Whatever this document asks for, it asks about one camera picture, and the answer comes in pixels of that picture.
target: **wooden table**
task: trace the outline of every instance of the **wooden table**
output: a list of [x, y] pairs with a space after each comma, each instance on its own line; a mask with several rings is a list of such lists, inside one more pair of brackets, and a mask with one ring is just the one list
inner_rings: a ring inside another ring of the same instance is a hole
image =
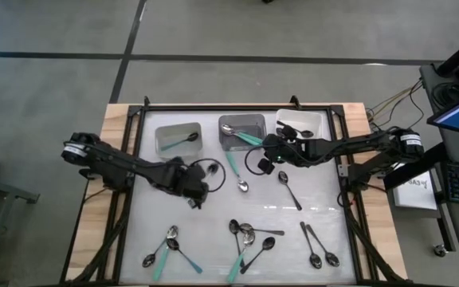
[[[334, 103], [341, 104], [344, 107], [347, 129], [349, 136], [361, 136], [369, 134], [369, 124], [367, 122], [366, 112], [362, 103]], [[124, 127], [127, 119], [128, 107], [131, 104], [109, 104], [104, 117], [104, 124], [100, 133], [100, 138], [113, 147], [121, 147], [124, 135]], [[168, 104], [152, 104], [152, 106], [167, 106]], [[129, 140], [128, 150], [132, 151], [137, 124], [132, 125], [131, 138]], [[363, 163], [369, 160], [374, 152], [367, 152], [354, 155], [356, 163]], [[382, 180], [372, 179], [370, 184], [383, 187]], [[101, 180], [91, 181], [86, 191], [86, 197], [102, 189]], [[398, 237], [392, 214], [390, 212], [387, 196], [383, 191], [368, 189], [362, 193], [363, 203], [365, 206], [367, 223], [371, 235], [371, 241], [392, 267], [392, 269], [401, 277], [407, 278], [406, 269], [403, 262], [402, 253], [399, 247]], [[75, 230], [75, 241], [73, 251], [69, 261], [69, 267], [66, 273], [66, 280], [73, 279], [83, 268], [90, 262], [96, 251], [100, 248], [104, 239], [104, 231], [108, 217], [109, 203], [111, 202], [111, 192], [103, 192], [96, 197], [89, 199], [84, 204], [80, 215], [80, 221], [77, 230]], [[359, 257], [363, 267], [363, 277], [369, 277], [367, 269], [367, 257], [364, 248], [359, 246]], [[106, 277], [110, 278], [112, 264], [114, 262], [114, 252], [110, 251]]]

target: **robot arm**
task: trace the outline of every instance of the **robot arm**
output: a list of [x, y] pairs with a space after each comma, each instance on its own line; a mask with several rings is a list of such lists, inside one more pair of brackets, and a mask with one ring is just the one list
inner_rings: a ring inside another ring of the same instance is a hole
[[369, 181], [371, 175], [391, 169], [395, 163], [412, 163], [424, 154], [419, 134], [411, 129], [390, 128], [370, 135], [342, 140], [302, 140], [296, 132], [284, 126], [280, 135], [267, 135], [263, 140], [265, 158], [258, 167], [270, 174], [274, 163], [290, 163], [296, 167], [310, 167], [325, 163], [335, 156], [353, 155], [366, 151], [379, 153], [362, 164], [352, 164], [348, 170], [350, 185], [362, 189], [357, 183]]
[[72, 134], [61, 157], [102, 175], [104, 185], [113, 190], [128, 188], [131, 175], [137, 174], [161, 191], [193, 199], [198, 207], [205, 202], [208, 192], [208, 185], [202, 181], [205, 172], [199, 165], [187, 166], [180, 158], [151, 163], [113, 148], [95, 134]]

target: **spoon handle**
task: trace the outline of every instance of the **spoon handle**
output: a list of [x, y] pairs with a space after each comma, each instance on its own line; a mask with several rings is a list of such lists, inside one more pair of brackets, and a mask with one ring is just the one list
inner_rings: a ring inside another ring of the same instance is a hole
[[296, 200], [296, 197], [295, 197], [295, 195], [293, 195], [293, 191], [290, 189], [288, 184], [286, 185], [286, 187], [288, 188], [288, 190], [290, 191], [290, 194], [292, 195], [292, 199], [293, 199], [293, 202], [295, 203], [296, 209], [297, 210], [302, 210], [302, 206], [300, 206], [300, 203]]
[[250, 144], [250, 145], [253, 145], [253, 146], [255, 146], [255, 147], [261, 145], [261, 143], [258, 143], [258, 142], [254, 141], [254, 140], [251, 140], [251, 139], [248, 139], [248, 138], [246, 138], [245, 136], [243, 136], [243, 135], [242, 135], [241, 133], [239, 133], [239, 132], [235, 133], [234, 135], [237, 136], [240, 140], [243, 140], [243, 141], [245, 141], [246, 143], [248, 143], [248, 144]]
[[166, 265], [166, 258], [167, 258], [168, 253], [169, 253], [169, 247], [166, 247], [166, 249], [163, 252], [163, 255], [160, 257], [159, 266], [157, 266], [157, 269], [153, 273], [153, 281], [158, 281], [160, 278], [160, 275], [163, 273], [163, 269], [164, 269], [164, 266]]
[[275, 234], [275, 235], [280, 235], [280, 236], [284, 235], [284, 231], [283, 230], [257, 230], [257, 229], [253, 229], [253, 230], [254, 231], [266, 232], [266, 233], [270, 233], [270, 234]]
[[236, 134], [237, 134], [237, 135], [240, 135], [240, 136], [243, 136], [243, 137], [245, 137], [245, 138], [248, 139], [248, 140], [252, 140], [253, 142], [255, 142], [255, 144], [253, 144], [253, 145], [256, 145], [256, 144], [257, 144], [257, 145], [260, 145], [260, 144], [263, 143], [263, 140], [260, 139], [260, 138], [257, 138], [256, 136], [251, 136], [251, 135], [248, 135], [248, 134], [246, 134], [246, 133], [244, 133], [244, 132], [237, 132]]
[[231, 268], [231, 271], [229, 272], [229, 275], [226, 278], [228, 283], [233, 283], [233, 281], [235, 281], [235, 277], [237, 276], [237, 273], [238, 273], [238, 266], [240, 265], [240, 261], [242, 261], [242, 259], [244, 258], [244, 253], [245, 253], [245, 248], [244, 250], [242, 250], [242, 253], [238, 257], [238, 259], [235, 261], [235, 264], [233, 264], [233, 267]]
[[178, 250], [178, 251], [180, 252], [181, 255], [183, 255], [185, 259], [187, 259], [187, 261], [194, 268], [194, 270], [196, 270], [196, 272], [198, 272], [199, 274], [203, 273], [203, 269], [201, 269], [201, 267], [199, 267], [196, 263], [194, 263], [194, 261], [190, 260], [181, 250]]
[[166, 151], [166, 150], [168, 150], [168, 149], [170, 149], [170, 148], [172, 148], [172, 147], [176, 147], [177, 145], [183, 143], [184, 141], [186, 141], [186, 140], [181, 140], [181, 141], [179, 141], [179, 142], [177, 142], [177, 143], [167, 144], [167, 145], [161, 147], [160, 150], [161, 150], [161, 151]]
[[238, 167], [237, 163], [235, 163], [235, 158], [231, 154], [231, 151], [226, 152], [226, 158], [228, 159], [228, 163], [231, 166], [231, 169], [235, 173], [236, 176], [240, 177], [240, 174], [238, 173]]
[[164, 238], [164, 240], [162, 241], [162, 243], [160, 243], [159, 247], [157, 247], [157, 249], [155, 250], [155, 252], [153, 254], [156, 254], [157, 251], [159, 251], [160, 247], [162, 247], [164, 245], [164, 243], [166, 243], [166, 239]]
[[300, 228], [302, 228], [302, 231], [304, 232], [304, 236], [306, 237], [306, 240], [308, 241], [309, 249], [311, 250], [311, 253], [314, 254], [314, 252], [312, 251], [311, 242], [309, 241], [308, 232], [306, 231], [306, 224], [304, 222], [300, 222]]
[[247, 269], [249, 267], [251, 267], [251, 264], [253, 264], [253, 262], [256, 260], [256, 258], [258, 258], [258, 256], [260, 256], [261, 252], [263, 252], [263, 249], [261, 249], [260, 252], [258, 252], [258, 254], [256, 254], [256, 256], [253, 258], [253, 260], [251, 260], [251, 262], [247, 263], [247, 265], [244, 266], [244, 268], [240, 269], [240, 274], [245, 274], [245, 271], [247, 271]]
[[324, 245], [323, 245], [322, 242], [318, 239], [318, 237], [317, 237], [316, 234], [315, 234], [315, 231], [313, 231], [313, 229], [311, 228], [311, 226], [308, 224], [308, 225], [306, 226], [306, 228], [308, 229], [309, 233], [318, 241], [318, 244], [320, 244], [320, 246], [322, 246], [322, 249], [324, 250], [324, 252], [327, 253], [327, 251], [325, 250]]
[[[238, 256], [240, 256], [241, 254], [240, 243], [238, 243], [238, 237], [236, 234], [235, 234], [235, 240], [237, 240]], [[240, 267], [244, 267], [244, 266], [245, 266], [245, 263], [244, 263], [244, 260], [242, 259], [242, 261], [240, 261]]]

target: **gray floor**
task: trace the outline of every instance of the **gray floor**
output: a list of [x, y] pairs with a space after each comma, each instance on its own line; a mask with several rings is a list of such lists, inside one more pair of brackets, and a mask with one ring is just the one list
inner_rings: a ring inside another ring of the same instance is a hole
[[[122, 53], [138, 0], [0, 1], [0, 51]], [[443, 59], [459, 47], [459, 0], [150, 0], [134, 53]], [[0, 59], [0, 180], [40, 192], [19, 204], [0, 248], [0, 281], [56, 283], [85, 181], [60, 158], [72, 132], [98, 132], [119, 61]], [[120, 103], [359, 101], [418, 79], [415, 66], [131, 61]], [[414, 100], [430, 114], [422, 90]], [[406, 100], [392, 123], [420, 112]], [[422, 122], [426, 147], [441, 139]], [[437, 224], [393, 209], [409, 277], [459, 286], [459, 252], [431, 254]]]

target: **spoon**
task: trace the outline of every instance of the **spoon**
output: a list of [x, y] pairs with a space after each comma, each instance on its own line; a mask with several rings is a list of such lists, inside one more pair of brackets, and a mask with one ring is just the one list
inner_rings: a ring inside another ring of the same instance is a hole
[[309, 256], [309, 262], [311, 262], [311, 265], [315, 267], [316, 269], [322, 268], [322, 260], [320, 259], [320, 256], [315, 254], [315, 252], [312, 250], [311, 242], [309, 241], [308, 232], [306, 231], [306, 225], [304, 224], [304, 222], [300, 222], [300, 227], [302, 228], [302, 231], [304, 232], [306, 240], [308, 241], [308, 244], [309, 244], [309, 249], [311, 250], [311, 255]]
[[154, 253], [152, 254], [148, 254], [144, 260], [143, 260], [143, 268], [147, 268], [147, 267], [150, 267], [150, 265], [153, 264], [153, 262], [155, 262], [155, 255], [157, 254], [157, 251], [159, 251], [160, 247], [162, 247], [164, 245], [164, 243], [166, 243], [166, 239], [167, 238], [176, 238], [176, 236], [179, 234], [179, 229], [177, 226], [172, 226], [169, 228], [169, 230], [167, 231], [167, 236], [164, 238], [164, 240], [160, 243], [159, 247], [157, 247], [157, 249], [155, 250]]
[[[237, 241], [238, 255], [240, 255], [241, 253], [240, 244], [238, 244], [238, 236], [237, 236], [237, 233], [239, 230], [240, 228], [238, 227], [238, 221], [236, 221], [235, 219], [231, 219], [229, 221], [229, 231], [231, 231], [231, 233], [235, 235], [235, 240]], [[244, 260], [242, 259], [242, 261], [240, 261], [240, 267], [244, 267], [244, 266], [245, 266], [245, 263], [244, 263]]]
[[[280, 125], [284, 125], [284, 126], [285, 126], [285, 125], [289, 125], [289, 124], [285, 124], [285, 123], [281, 122], [280, 120], [278, 120], [277, 123], [280, 124]], [[301, 135], [302, 137], [304, 137], [304, 138], [312, 137], [312, 136], [315, 135], [314, 133], [312, 133], [311, 131], [308, 131], [308, 130], [305, 130], [305, 131], [302, 131], [302, 132], [301, 132], [301, 131], [299, 131], [298, 129], [296, 129], [296, 128], [294, 128], [294, 127], [292, 127], [292, 128], [293, 128], [294, 130], [296, 130], [297, 132], [299, 132], [300, 135]]]
[[[172, 226], [168, 231], [167, 231], [167, 239], [175, 239], [179, 235], [179, 229], [177, 226]], [[166, 249], [163, 252], [163, 255], [160, 257], [159, 260], [159, 266], [157, 266], [157, 269], [153, 273], [153, 281], [158, 281], [160, 278], [160, 275], [163, 273], [164, 266], [166, 265], [166, 259], [167, 255], [169, 254], [169, 246], [166, 246]]]
[[233, 267], [231, 268], [231, 271], [229, 272], [228, 277], [226, 280], [229, 283], [233, 283], [235, 281], [235, 277], [237, 276], [238, 273], [238, 266], [240, 265], [240, 261], [242, 261], [242, 258], [244, 257], [245, 250], [247, 249], [247, 246], [251, 246], [254, 242], [254, 232], [250, 231], [246, 234], [244, 234], [244, 249], [242, 250], [242, 253], [238, 256], [238, 259], [235, 261], [235, 264], [233, 264]]
[[233, 172], [237, 176], [238, 189], [241, 192], [249, 191], [249, 184], [247, 184], [247, 182], [240, 177], [240, 173], [238, 172], [237, 163], [235, 163], [235, 158], [231, 154], [231, 151], [227, 151], [226, 152], [226, 158], [228, 159], [228, 162], [229, 162], [229, 165], [231, 166], [231, 169], [233, 170]]
[[280, 235], [280, 236], [283, 236], [284, 235], [284, 231], [283, 230], [257, 230], [257, 229], [254, 229], [250, 224], [248, 223], [242, 223], [240, 225], [240, 230], [242, 230], [242, 232], [244, 234], [248, 233], [248, 232], [254, 232], [254, 231], [261, 231], [261, 232], [267, 232], [267, 233], [270, 233], [270, 234], [275, 234], [275, 235]]
[[184, 140], [180, 140], [179, 142], [176, 142], [176, 143], [170, 143], [170, 144], [167, 144], [163, 147], [160, 148], [161, 151], [166, 151], [172, 147], [176, 147], [177, 145], [181, 144], [181, 143], [184, 143], [186, 141], [190, 141], [190, 142], [193, 142], [195, 140], [197, 140], [199, 137], [199, 134], [197, 132], [193, 132], [191, 133], [186, 139]]
[[338, 267], [339, 266], [339, 259], [337, 256], [335, 256], [333, 253], [331, 252], [327, 252], [327, 250], [325, 249], [324, 245], [322, 244], [322, 242], [318, 239], [318, 237], [316, 236], [315, 234], [315, 231], [312, 230], [311, 226], [308, 224], [306, 226], [308, 228], [308, 231], [309, 233], [318, 241], [318, 243], [320, 244], [320, 246], [322, 246], [322, 249], [324, 250], [325, 252], [325, 260], [327, 260], [327, 263], [329, 265], [332, 265], [334, 267]]
[[244, 268], [240, 269], [240, 274], [244, 274], [245, 271], [247, 271], [247, 269], [251, 266], [251, 264], [253, 264], [254, 260], [256, 260], [256, 258], [258, 258], [258, 256], [260, 256], [260, 254], [261, 254], [261, 252], [263, 252], [263, 250], [271, 250], [275, 245], [276, 245], [276, 239], [275, 238], [273, 238], [273, 237], [266, 238], [263, 241], [263, 243], [261, 244], [260, 252], [258, 252], [258, 254], [256, 254], [256, 256], [253, 258], [253, 260], [251, 260], [251, 262], [247, 263], [247, 265], [244, 266]]
[[178, 251], [187, 261], [190, 263], [190, 265], [198, 272], [199, 274], [203, 273], [203, 269], [199, 267], [196, 263], [194, 263], [192, 260], [190, 260], [181, 250], [180, 250], [180, 244], [177, 242], [175, 239], [167, 239], [167, 246], [171, 248], [174, 251]]
[[262, 139], [257, 138], [256, 136], [248, 135], [244, 132], [236, 131], [232, 126], [228, 124], [221, 125], [221, 131], [227, 136], [237, 136], [239, 139], [253, 146], [259, 146], [261, 143], [263, 143]]
[[279, 181], [281, 183], [283, 183], [288, 188], [288, 190], [290, 191], [290, 194], [292, 195], [293, 202], [295, 203], [296, 209], [297, 210], [302, 210], [302, 206], [300, 206], [300, 203], [296, 200], [295, 195], [293, 195], [292, 190], [288, 186], [288, 175], [286, 174], [286, 172], [279, 171], [278, 178], [279, 178]]

